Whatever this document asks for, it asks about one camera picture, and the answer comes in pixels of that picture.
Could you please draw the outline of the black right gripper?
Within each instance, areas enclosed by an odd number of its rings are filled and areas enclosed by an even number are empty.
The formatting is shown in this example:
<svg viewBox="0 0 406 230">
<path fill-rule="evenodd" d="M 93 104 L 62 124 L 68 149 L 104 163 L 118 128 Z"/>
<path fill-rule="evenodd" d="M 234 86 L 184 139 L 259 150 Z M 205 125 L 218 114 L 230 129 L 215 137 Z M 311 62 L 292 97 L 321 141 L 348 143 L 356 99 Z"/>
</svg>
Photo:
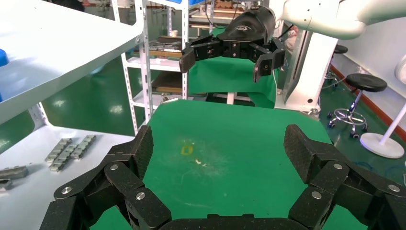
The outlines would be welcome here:
<svg viewBox="0 0 406 230">
<path fill-rule="evenodd" d="M 275 25 L 275 16 L 267 7 L 246 11 L 217 38 L 209 34 L 187 42 L 179 60 L 180 72 L 187 73 L 197 61 L 219 56 L 249 59 L 255 63 L 253 81 L 257 83 L 284 65 L 284 44 L 276 37 L 270 40 Z"/>
</svg>

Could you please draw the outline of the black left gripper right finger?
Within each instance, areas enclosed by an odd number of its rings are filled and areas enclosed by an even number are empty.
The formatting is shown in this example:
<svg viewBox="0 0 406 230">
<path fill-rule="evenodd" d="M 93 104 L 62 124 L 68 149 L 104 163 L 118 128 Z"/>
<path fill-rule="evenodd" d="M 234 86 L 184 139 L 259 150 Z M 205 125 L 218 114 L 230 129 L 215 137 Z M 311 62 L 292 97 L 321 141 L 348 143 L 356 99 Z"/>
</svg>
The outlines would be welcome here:
<svg viewBox="0 0 406 230">
<path fill-rule="evenodd" d="M 352 163 L 332 144 L 310 139 L 288 125 L 285 153 L 307 188 L 288 217 L 309 230 L 320 230 L 336 206 L 347 209 L 370 230 L 406 227 L 406 189 Z"/>
</svg>

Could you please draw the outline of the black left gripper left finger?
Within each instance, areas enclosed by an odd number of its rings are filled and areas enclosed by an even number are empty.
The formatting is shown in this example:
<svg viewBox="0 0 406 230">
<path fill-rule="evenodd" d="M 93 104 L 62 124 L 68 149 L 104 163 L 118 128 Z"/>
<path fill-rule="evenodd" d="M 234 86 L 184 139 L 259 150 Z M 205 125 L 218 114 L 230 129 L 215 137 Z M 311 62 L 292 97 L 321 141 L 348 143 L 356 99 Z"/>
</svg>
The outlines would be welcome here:
<svg viewBox="0 0 406 230">
<path fill-rule="evenodd" d="M 60 186 L 41 223 L 42 230 L 88 230 L 116 207 L 134 230 L 158 230 L 171 221 L 166 205 L 143 178 L 153 154 L 150 126 L 108 151 L 101 163 Z"/>
</svg>

